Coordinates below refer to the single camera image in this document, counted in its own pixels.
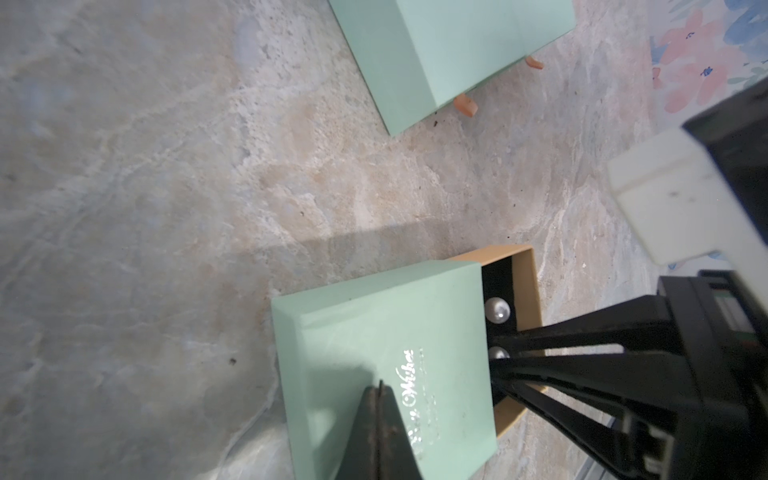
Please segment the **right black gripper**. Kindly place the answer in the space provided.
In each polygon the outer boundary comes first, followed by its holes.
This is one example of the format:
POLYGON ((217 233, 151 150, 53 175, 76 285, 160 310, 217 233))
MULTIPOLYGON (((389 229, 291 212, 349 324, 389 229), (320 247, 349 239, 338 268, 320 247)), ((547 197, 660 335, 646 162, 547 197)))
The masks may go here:
POLYGON ((576 444, 616 479, 767 476, 767 314, 733 271, 666 276, 643 295, 556 324, 493 335, 519 352, 620 345, 676 354, 696 389, 692 411, 642 393, 609 369, 617 356, 490 362, 492 385, 576 444))

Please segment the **green jewelry box right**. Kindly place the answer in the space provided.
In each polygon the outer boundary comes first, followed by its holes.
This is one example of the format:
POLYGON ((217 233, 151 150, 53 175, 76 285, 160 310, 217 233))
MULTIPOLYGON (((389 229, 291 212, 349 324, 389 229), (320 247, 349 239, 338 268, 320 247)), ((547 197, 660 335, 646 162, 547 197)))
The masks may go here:
POLYGON ((522 48, 523 62, 542 70, 544 64, 534 55, 543 47, 574 29, 576 16, 571 0, 513 1, 513 25, 522 48))

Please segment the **green jewelry box left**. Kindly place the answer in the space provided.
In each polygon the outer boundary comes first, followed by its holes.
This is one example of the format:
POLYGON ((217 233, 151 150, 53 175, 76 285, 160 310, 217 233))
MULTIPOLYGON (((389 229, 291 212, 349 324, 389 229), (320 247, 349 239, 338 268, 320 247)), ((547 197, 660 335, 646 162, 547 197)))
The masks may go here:
POLYGON ((392 136, 524 54, 519 1, 334 1, 331 7, 392 136))

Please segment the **pearl earring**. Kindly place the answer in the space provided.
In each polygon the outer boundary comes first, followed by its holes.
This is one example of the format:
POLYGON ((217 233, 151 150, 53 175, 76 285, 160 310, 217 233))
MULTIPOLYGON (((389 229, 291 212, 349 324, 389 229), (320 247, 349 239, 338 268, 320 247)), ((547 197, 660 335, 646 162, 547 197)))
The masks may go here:
POLYGON ((500 346, 492 346, 488 349, 488 358, 491 361, 509 359, 510 354, 506 349, 500 346))
POLYGON ((492 324, 506 323, 512 314, 509 303, 501 297, 491 297, 485 301, 484 315, 488 322, 492 324))

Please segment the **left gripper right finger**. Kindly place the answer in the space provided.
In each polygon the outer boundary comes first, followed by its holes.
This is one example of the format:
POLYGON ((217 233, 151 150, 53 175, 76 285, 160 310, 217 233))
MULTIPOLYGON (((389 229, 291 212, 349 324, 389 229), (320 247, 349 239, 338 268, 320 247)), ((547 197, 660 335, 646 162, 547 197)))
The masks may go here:
POLYGON ((422 478, 394 391, 383 380, 377 393, 377 478, 422 478))

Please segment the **kraft drawer tray black lining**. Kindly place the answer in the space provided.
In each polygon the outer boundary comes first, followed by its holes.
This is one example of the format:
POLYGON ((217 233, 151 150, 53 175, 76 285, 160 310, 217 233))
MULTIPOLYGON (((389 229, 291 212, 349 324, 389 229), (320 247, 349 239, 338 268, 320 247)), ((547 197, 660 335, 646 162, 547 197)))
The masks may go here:
POLYGON ((515 352, 499 342, 529 329, 543 326, 539 286, 533 247, 530 245, 493 245, 454 258, 481 265, 483 301, 491 297, 506 300, 511 309, 504 324, 492 324, 485 318, 488 349, 500 346, 510 357, 515 352))

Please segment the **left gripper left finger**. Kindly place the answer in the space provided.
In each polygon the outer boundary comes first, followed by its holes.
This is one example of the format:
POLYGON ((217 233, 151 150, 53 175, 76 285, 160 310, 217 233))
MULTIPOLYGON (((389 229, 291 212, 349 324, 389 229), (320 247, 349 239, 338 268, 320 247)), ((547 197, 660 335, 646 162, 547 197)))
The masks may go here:
POLYGON ((379 478, 379 388, 364 389, 350 431, 337 479, 379 478))

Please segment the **small green jewelry box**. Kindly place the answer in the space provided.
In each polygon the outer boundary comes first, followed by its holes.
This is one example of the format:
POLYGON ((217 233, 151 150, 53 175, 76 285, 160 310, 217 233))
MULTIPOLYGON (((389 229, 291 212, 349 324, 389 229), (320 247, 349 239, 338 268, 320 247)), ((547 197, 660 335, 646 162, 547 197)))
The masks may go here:
POLYGON ((365 388, 391 387, 426 479, 467 479, 497 449, 481 267, 431 260, 271 302, 291 456, 331 479, 365 388))

